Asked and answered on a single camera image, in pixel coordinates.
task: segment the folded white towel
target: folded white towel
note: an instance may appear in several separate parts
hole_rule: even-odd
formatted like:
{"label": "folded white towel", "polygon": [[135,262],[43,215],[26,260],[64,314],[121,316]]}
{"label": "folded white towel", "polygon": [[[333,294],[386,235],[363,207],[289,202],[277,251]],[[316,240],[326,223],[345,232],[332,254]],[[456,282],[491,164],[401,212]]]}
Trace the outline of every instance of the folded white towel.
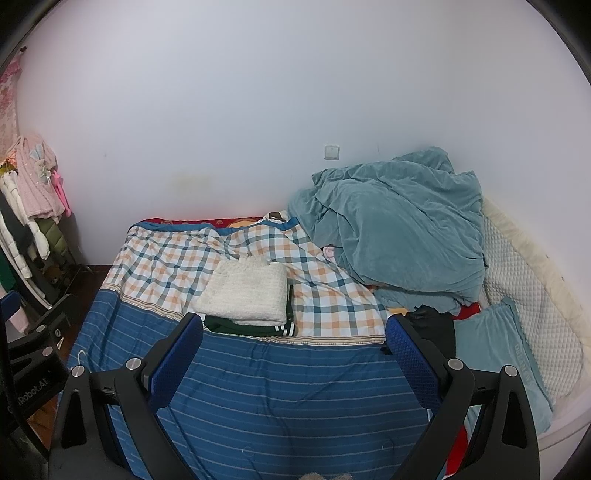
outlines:
{"label": "folded white towel", "polygon": [[276,326],[286,322],[286,302],[285,265],[264,257],[222,258],[191,307],[239,325]]}

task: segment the folded green clothing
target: folded green clothing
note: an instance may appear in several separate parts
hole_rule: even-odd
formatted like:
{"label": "folded green clothing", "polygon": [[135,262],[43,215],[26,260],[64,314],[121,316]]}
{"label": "folded green clothing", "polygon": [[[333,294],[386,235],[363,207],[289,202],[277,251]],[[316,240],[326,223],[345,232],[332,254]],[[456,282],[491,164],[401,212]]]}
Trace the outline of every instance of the folded green clothing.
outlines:
{"label": "folded green clothing", "polygon": [[294,313],[291,309],[291,286],[287,294],[285,317],[286,322],[284,325],[265,327],[258,325],[237,325],[227,318],[205,315],[204,324],[210,332],[216,333],[233,333],[234,335],[246,335],[250,337],[292,337],[296,333],[296,326],[294,325]]}

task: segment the pillow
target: pillow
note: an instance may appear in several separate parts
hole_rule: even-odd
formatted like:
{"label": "pillow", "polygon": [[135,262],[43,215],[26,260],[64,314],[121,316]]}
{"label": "pillow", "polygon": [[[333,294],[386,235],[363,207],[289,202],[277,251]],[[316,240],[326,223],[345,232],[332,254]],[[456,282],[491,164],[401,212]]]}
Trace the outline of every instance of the pillow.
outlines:
{"label": "pillow", "polygon": [[[513,300],[505,297],[467,320],[455,320],[456,356],[474,370],[499,372],[504,365],[519,370],[530,402],[535,431],[539,435],[550,427],[552,407],[542,377],[521,329]],[[480,406],[470,407],[466,430],[472,435]]]}

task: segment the white wall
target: white wall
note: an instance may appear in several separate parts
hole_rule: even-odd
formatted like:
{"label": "white wall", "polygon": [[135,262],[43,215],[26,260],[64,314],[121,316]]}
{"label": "white wall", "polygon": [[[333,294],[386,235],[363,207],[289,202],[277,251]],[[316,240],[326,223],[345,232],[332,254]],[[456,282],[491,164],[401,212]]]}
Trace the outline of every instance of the white wall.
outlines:
{"label": "white wall", "polygon": [[69,0],[27,41],[21,131],[58,155],[86,261],[146,217],[262,215],[326,168],[440,141],[430,0]]}
{"label": "white wall", "polygon": [[591,86],[525,0],[455,0],[443,147],[558,265],[591,312]]}
{"label": "white wall", "polygon": [[525,0],[67,0],[27,44],[21,131],[56,151],[89,263],[142,218],[262,214],[436,144],[588,297],[591,87]]}

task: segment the light switch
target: light switch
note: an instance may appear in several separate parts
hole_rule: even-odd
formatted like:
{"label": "light switch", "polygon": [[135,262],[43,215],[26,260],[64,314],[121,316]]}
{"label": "light switch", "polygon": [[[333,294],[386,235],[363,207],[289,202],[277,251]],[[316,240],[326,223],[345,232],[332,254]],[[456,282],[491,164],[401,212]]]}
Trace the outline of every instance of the light switch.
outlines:
{"label": "light switch", "polygon": [[325,160],[338,160],[339,159],[339,150],[340,150],[340,147],[338,145],[326,145],[324,147],[324,159]]}

